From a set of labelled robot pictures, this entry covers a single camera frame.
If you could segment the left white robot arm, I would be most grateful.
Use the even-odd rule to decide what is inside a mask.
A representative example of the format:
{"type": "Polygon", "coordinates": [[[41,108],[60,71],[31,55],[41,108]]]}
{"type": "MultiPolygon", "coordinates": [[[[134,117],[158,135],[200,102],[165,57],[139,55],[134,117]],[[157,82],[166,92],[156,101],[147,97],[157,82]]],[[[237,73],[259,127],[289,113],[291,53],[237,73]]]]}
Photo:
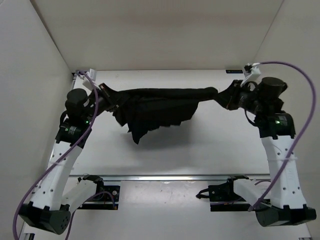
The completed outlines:
{"type": "Polygon", "coordinates": [[[28,203],[22,203],[18,215],[31,227],[57,235],[69,229],[74,212],[86,201],[105,195],[103,179],[86,174],[77,185],[64,193],[71,170],[92,131],[95,118],[111,104],[106,87],[95,86],[91,94],[82,88],[71,90],[66,110],[60,116],[52,162],[31,188],[28,203]]]}

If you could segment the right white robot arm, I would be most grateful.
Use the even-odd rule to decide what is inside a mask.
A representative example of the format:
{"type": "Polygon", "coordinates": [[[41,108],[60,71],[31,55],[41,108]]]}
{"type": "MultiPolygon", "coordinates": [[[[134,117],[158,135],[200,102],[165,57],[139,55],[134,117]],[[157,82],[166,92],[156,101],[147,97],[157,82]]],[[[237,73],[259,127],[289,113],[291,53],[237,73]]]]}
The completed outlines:
{"type": "Polygon", "coordinates": [[[238,102],[255,115],[271,182],[262,190],[249,179],[237,179],[224,187],[224,195],[229,200],[242,197],[263,227],[295,226],[317,218],[316,210],[307,206],[299,182],[295,126],[292,116],[282,110],[279,98],[286,89],[281,79],[264,77],[253,91],[240,93],[238,102]]]}

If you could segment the black pleated skirt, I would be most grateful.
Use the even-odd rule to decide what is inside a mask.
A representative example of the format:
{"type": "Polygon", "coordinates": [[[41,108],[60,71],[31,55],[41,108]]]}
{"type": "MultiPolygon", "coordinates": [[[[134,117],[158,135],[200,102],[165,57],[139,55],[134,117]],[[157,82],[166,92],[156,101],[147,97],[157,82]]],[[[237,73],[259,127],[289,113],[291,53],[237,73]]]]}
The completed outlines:
{"type": "Polygon", "coordinates": [[[136,88],[116,91],[110,88],[110,111],[116,121],[128,126],[134,143],[160,127],[180,126],[196,112],[200,102],[216,101],[230,110],[231,94],[206,88],[136,88]]]}

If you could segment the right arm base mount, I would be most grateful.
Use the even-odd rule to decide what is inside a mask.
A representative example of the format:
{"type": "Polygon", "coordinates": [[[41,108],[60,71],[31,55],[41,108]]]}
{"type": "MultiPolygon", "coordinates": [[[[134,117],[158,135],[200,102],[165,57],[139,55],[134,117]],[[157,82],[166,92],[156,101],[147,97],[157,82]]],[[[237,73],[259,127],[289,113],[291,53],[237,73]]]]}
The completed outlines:
{"type": "Polygon", "coordinates": [[[234,193],[236,180],[250,180],[245,175],[231,175],[225,183],[211,184],[200,190],[197,199],[209,199],[211,212],[247,212],[250,205],[234,193]]]}

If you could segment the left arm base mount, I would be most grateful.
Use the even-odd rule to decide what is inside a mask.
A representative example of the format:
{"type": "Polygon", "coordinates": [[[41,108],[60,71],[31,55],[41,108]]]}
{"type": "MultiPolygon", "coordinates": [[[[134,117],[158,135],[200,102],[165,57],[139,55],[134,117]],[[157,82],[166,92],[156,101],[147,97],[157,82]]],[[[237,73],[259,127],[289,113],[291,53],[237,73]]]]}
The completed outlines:
{"type": "Polygon", "coordinates": [[[81,196],[78,210],[118,210],[120,183],[107,182],[100,176],[86,174],[77,178],[77,187],[80,185],[86,186],[89,192],[81,196]]]}

